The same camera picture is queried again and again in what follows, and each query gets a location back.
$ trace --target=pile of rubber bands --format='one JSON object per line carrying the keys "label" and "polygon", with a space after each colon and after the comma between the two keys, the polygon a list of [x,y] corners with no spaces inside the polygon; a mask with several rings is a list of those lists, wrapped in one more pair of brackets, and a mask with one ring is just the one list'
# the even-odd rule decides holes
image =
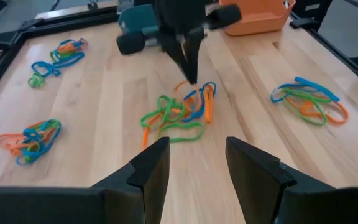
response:
{"label": "pile of rubber bands", "polygon": [[0,134],[0,146],[17,156],[17,164],[32,164],[50,150],[61,128],[57,119],[42,121],[27,127],[23,133]]}
{"label": "pile of rubber bands", "polygon": [[[334,93],[301,77],[296,77],[295,83],[283,84],[274,89],[270,99],[273,103],[284,101],[302,120],[311,124],[325,125],[328,121],[340,125],[349,119],[349,113]],[[340,111],[342,120],[325,113],[324,106],[334,107]]]}
{"label": "pile of rubber bands", "polygon": [[38,61],[31,65],[34,73],[28,83],[32,88],[41,87],[45,83],[45,78],[50,75],[60,76],[61,68],[69,67],[79,62],[85,57],[84,49],[88,42],[81,38],[79,41],[65,40],[59,47],[50,53],[52,63]]}
{"label": "pile of rubber bands", "polygon": [[[212,122],[213,98],[216,94],[216,84],[214,82],[208,82],[201,88],[195,87],[192,92],[182,98],[178,94],[178,89],[186,83],[187,81],[183,81],[174,89],[174,93],[179,100],[167,96],[160,96],[157,100],[157,110],[140,119],[140,125],[144,128],[143,150],[147,147],[147,140],[151,129],[158,129],[157,138],[159,138],[164,131],[171,128],[199,128],[198,133],[193,137],[170,139],[172,143],[195,141],[203,135],[204,126],[201,122],[194,120],[201,118],[202,115],[205,114],[206,122]],[[160,123],[152,126],[158,120],[160,120]]]}

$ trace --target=wooden table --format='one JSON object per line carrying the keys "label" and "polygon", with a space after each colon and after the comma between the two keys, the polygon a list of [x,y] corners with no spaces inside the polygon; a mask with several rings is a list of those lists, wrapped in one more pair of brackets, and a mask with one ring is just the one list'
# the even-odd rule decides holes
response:
{"label": "wooden table", "polygon": [[[89,187],[141,150],[140,118],[173,96],[184,79],[158,48],[123,57],[117,24],[28,40],[0,81],[0,134],[49,118],[63,123],[52,150],[18,166],[0,148],[0,185]],[[86,57],[31,89],[36,60],[65,39],[89,41]],[[358,77],[303,30],[229,37],[209,33],[199,58],[199,83],[216,82],[213,123],[196,142],[171,145],[162,223],[244,223],[225,158],[236,136],[335,187],[358,186]],[[302,76],[337,94],[350,112],[343,126],[317,127],[270,102],[270,92]],[[171,130],[169,136],[189,134]]]}

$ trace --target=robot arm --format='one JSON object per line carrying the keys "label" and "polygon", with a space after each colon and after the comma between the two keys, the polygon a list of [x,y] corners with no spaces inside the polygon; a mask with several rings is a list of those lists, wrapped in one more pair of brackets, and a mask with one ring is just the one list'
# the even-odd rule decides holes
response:
{"label": "robot arm", "polygon": [[159,30],[151,34],[130,32],[117,38],[123,55],[140,52],[146,40],[156,39],[162,50],[179,66],[190,84],[197,83],[198,52],[205,29],[219,29],[241,19],[236,5],[223,6],[206,15],[207,0],[155,0]]}

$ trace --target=orange rubber band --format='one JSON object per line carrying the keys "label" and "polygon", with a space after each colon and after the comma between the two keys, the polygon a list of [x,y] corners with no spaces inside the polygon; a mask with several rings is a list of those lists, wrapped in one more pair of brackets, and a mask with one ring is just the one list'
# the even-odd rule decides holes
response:
{"label": "orange rubber band", "polygon": [[[74,43],[81,42],[83,46],[75,47]],[[57,48],[57,52],[61,54],[75,53],[77,51],[83,50],[88,45],[88,42],[85,39],[80,39],[79,41],[65,43]]]}
{"label": "orange rubber band", "polygon": [[[194,99],[192,97],[189,97],[185,100],[185,103],[186,104],[189,104],[189,105],[193,105],[194,104]],[[178,109],[178,108],[171,108],[171,112],[174,112],[176,114],[181,114],[181,109]],[[189,115],[191,113],[190,110],[186,109],[185,111],[185,116],[186,115]]]}
{"label": "orange rubber band", "polygon": [[214,89],[212,86],[206,86],[208,89],[204,89],[204,102],[205,102],[205,120],[207,123],[212,122],[212,111],[213,111],[213,99],[214,99]]}
{"label": "orange rubber band", "polygon": [[[307,117],[315,117],[315,118],[323,118],[323,115],[319,112],[314,111],[314,104],[312,101],[310,100],[306,100],[301,106],[296,104],[294,101],[292,101],[290,98],[287,98],[287,101],[294,106],[295,108],[298,108],[299,112],[303,115],[303,116],[307,116]],[[347,111],[347,109],[339,102],[333,102],[335,103],[339,109],[341,109],[342,111],[342,115],[343,115],[343,120],[337,120],[334,117],[332,117],[330,114],[324,114],[327,117],[327,120],[329,122],[331,122],[332,124],[344,124],[346,123],[346,121],[349,119],[349,112]]]}
{"label": "orange rubber band", "polygon": [[[40,131],[39,134],[42,134],[44,136],[42,140],[47,142],[52,137],[52,133],[55,130],[56,128],[52,128],[49,132]],[[33,147],[38,144],[37,142],[19,143],[25,139],[26,137],[23,136],[23,134],[0,134],[0,146],[8,149],[12,156],[19,156],[22,154],[22,148]]]}
{"label": "orange rubber band", "polygon": [[200,94],[199,94],[199,91],[198,91],[198,87],[196,85],[194,85],[194,88],[196,90],[196,96],[197,96],[197,105],[196,105],[196,108],[192,108],[192,106],[194,105],[188,105],[187,101],[183,101],[183,97],[180,96],[180,94],[178,93],[178,90],[179,88],[188,83],[187,80],[185,81],[182,81],[180,82],[179,84],[177,84],[174,89],[173,89],[173,94],[185,105],[185,108],[188,110],[188,111],[198,111],[200,108],[201,108],[201,97],[200,97]]}
{"label": "orange rubber band", "polygon": [[[151,130],[151,125],[156,122],[159,118],[161,117],[160,114],[157,114],[155,115],[154,117],[152,117],[149,122],[147,123],[147,125],[149,125],[149,127],[146,127],[144,129],[144,132],[143,132],[143,140],[142,140],[142,149],[145,150],[146,147],[147,147],[147,141],[149,139],[149,134],[150,134],[150,130]],[[161,124],[159,127],[158,127],[158,130],[160,130],[162,128],[164,124]]]}

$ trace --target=orange bin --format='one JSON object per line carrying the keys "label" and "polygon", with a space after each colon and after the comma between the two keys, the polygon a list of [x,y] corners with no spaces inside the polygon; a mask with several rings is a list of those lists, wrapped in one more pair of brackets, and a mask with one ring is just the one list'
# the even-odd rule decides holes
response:
{"label": "orange bin", "polygon": [[257,34],[281,30],[295,0],[219,0],[220,5],[236,4],[241,21],[226,29],[229,35]]}

